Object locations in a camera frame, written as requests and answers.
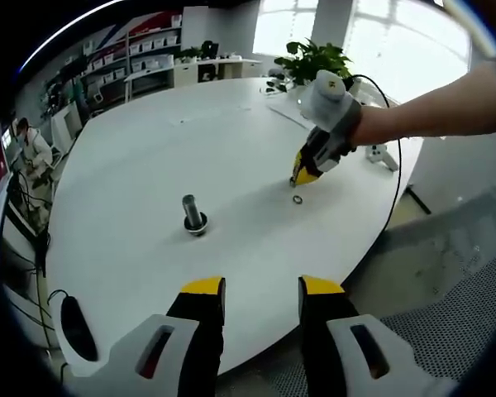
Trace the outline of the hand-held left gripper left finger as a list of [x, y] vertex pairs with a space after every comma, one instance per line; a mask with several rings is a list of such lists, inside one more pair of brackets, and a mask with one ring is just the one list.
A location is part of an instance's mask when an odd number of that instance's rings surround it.
[[109, 396], [214, 396], [224, 348], [226, 279], [192, 281], [166, 314], [120, 339], [107, 363]]

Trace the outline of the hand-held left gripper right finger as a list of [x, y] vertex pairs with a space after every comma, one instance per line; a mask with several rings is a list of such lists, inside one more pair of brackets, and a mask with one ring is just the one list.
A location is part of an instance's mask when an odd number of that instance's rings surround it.
[[360, 315], [343, 288], [298, 277], [301, 351], [311, 396], [425, 396], [430, 376], [413, 349], [371, 315]]

